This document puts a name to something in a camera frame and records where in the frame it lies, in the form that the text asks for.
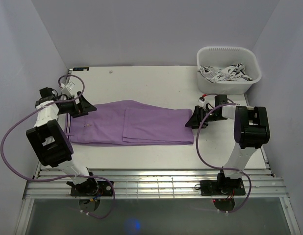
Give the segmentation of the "purple trousers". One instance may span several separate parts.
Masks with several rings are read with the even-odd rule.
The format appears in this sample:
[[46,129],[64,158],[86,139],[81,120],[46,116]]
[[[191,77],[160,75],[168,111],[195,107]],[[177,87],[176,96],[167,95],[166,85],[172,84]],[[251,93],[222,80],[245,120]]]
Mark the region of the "purple trousers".
[[70,142],[85,145],[184,145],[193,144],[187,121],[190,109],[168,109],[133,100],[95,105],[96,111],[66,116]]

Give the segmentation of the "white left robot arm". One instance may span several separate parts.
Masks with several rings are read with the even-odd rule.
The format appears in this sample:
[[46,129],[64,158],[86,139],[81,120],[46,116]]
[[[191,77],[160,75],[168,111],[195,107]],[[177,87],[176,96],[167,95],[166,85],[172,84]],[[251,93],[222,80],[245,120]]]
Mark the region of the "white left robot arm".
[[62,114],[78,118],[97,109],[84,98],[81,91],[74,95],[71,89],[63,88],[62,94],[65,100],[54,94],[52,88],[40,90],[41,98],[35,102],[37,120],[34,127],[26,131],[26,136],[43,166],[61,170],[71,178],[67,182],[69,186],[81,194],[93,196],[98,193],[99,184],[87,167],[73,159],[73,147],[58,118]]

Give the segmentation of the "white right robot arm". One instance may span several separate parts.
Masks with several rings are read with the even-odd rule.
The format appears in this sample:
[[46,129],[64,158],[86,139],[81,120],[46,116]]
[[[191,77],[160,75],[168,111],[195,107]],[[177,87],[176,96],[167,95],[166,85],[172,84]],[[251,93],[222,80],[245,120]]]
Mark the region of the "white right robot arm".
[[251,156],[270,139],[267,110],[265,107],[235,104],[225,94],[216,94],[215,105],[209,108],[206,96],[199,98],[201,105],[194,108],[185,127],[206,128],[209,122],[232,119],[235,145],[227,163],[218,168],[216,180],[200,181],[198,190],[202,196],[245,195],[243,171]]

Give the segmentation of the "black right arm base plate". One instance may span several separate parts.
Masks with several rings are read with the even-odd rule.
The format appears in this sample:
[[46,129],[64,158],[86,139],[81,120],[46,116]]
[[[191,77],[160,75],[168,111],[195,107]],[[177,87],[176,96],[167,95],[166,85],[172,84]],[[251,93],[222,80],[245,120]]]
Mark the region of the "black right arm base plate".
[[194,186],[201,196],[244,196],[246,194],[242,181],[235,183],[220,183],[217,180],[201,180]]

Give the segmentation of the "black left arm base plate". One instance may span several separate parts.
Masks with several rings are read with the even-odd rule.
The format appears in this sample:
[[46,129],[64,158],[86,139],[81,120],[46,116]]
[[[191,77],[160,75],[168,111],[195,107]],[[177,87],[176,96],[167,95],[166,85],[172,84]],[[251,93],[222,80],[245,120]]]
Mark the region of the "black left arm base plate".
[[[102,197],[113,196],[113,191],[111,185],[106,181],[97,181],[99,186],[99,195]],[[95,197],[95,195],[88,195],[86,193],[80,193],[75,188],[71,188],[70,196],[73,197]]]

